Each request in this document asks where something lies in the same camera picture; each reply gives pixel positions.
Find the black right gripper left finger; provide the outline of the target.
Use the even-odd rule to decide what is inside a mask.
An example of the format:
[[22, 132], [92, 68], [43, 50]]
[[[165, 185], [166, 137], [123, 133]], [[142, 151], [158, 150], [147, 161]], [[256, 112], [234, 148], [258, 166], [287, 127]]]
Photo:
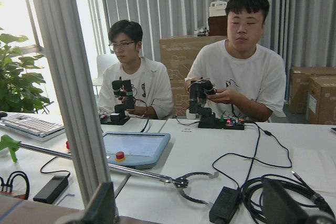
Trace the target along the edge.
[[80, 223], [114, 223], [115, 199], [112, 182], [101, 183], [80, 218]]

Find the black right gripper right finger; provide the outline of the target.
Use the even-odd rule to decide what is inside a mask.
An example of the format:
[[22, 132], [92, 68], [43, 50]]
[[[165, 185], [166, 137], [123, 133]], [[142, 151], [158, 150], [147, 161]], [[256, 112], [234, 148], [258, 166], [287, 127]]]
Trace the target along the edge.
[[315, 223], [285, 191], [280, 182], [264, 178], [262, 181], [263, 214], [266, 223]]

